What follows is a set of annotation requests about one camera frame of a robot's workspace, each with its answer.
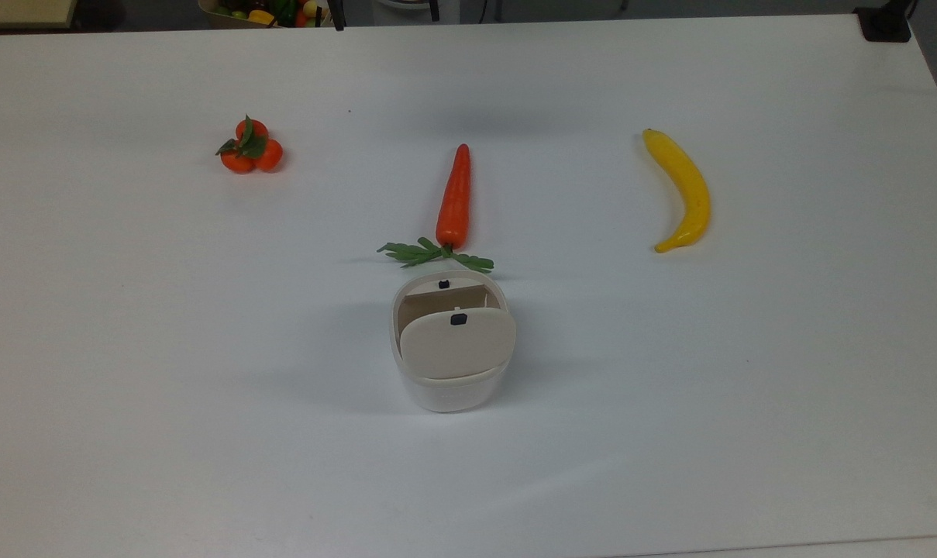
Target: orange carrot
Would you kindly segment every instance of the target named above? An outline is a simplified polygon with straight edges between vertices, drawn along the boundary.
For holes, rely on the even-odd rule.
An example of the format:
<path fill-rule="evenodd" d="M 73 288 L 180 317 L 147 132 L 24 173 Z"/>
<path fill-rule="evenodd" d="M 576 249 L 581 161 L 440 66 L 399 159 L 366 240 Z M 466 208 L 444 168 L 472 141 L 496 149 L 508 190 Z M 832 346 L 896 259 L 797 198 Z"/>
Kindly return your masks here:
<path fill-rule="evenodd" d="M 437 216 L 437 243 L 448 250 L 458 250 L 468 238 L 468 215 L 471 205 L 471 154 L 461 144 L 454 154 L 454 166 L 447 179 L 444 200 Z"/>

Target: carrot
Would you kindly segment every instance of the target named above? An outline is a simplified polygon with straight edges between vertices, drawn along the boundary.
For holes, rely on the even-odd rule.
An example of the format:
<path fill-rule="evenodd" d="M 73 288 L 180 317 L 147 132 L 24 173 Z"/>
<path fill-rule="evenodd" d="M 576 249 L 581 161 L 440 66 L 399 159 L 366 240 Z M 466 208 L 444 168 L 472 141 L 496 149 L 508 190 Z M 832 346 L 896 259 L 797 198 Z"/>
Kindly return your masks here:
<path fill-rule="evenodd" d="M 444 200 L 437 215 L 437 243 L 448 250 L 458 250 L 468 240 L 468 216 L 471 206 L 471 154 L 461 144 L 454 154 L 451 176 L 444 188 Z"/>
<path fill-rule="evenodd" d="M 386 252 L 387 257 L 401 262 L 403 267 L 426 264 L 436 258 L 451 258 L 472 271 L 490 273 L 495 267 L 491 259 L 472 257 L 454 252 L 468 238 L 468 215 L 471 202 L 471 154 L 468 145 L 461 144 L 454 154 L 454 166 L 444 188 L 444 200 L 440 202 L 437 216 L 436 245 L 426 236 L 416 244 L 386 243 L 376 250 Z"/>

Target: tabletop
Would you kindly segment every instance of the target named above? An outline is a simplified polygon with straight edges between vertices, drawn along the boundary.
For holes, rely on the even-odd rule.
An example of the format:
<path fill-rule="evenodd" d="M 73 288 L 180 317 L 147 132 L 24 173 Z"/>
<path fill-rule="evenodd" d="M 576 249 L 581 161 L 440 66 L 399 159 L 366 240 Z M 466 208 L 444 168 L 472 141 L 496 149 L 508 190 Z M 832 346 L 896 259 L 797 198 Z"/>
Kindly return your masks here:
<path fill-rule="evenodd" d="M 691 552 L 681 558 L 937 558 L 937 537 Z"/>
<path fill-rule="evenodd" d="M 245 113 L 287 149 L 231 174 Z M 656 254 L 670 134 L 713 200 Z M 471 145 L 518 324 L 391 357 Z M 853 15 L 0 36 L 0 556 L 617 556 L 937 536 L 937 91 Z"/>

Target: open lid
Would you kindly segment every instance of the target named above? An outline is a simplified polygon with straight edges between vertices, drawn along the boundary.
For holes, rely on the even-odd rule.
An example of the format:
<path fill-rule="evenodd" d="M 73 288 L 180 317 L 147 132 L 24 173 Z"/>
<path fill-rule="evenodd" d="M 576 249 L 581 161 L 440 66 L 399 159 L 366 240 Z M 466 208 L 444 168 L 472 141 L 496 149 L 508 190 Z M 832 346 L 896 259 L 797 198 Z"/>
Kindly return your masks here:
<path fill-rule="evenodd" d="M 516 340 L 517 325 L 502 308 L 455 308 L 410 322 L 400 354 L 415 377 L 467 377 L 506 363 Z"/>

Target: banana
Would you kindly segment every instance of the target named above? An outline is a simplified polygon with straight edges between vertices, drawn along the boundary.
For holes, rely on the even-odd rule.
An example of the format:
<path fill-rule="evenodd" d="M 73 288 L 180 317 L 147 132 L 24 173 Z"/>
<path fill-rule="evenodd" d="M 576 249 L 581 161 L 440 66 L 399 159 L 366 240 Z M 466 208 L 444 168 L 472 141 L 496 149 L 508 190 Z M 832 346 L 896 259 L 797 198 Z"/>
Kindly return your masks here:
<path fill-rule="evenodd" d="M 669 239 L 655 246 L 655 251 L 663 254 L 671 248 L 695 244 L 709 226 L 709 188 L 706 188 L 706 180 L 692 159 L 663 132 L 651 128 L 644 130 L 644 145 L 660 168 L 671 177 L 674 186 L 678 187 L 685 204 L 685 216 L 681 218 L 680 225 Z"/>

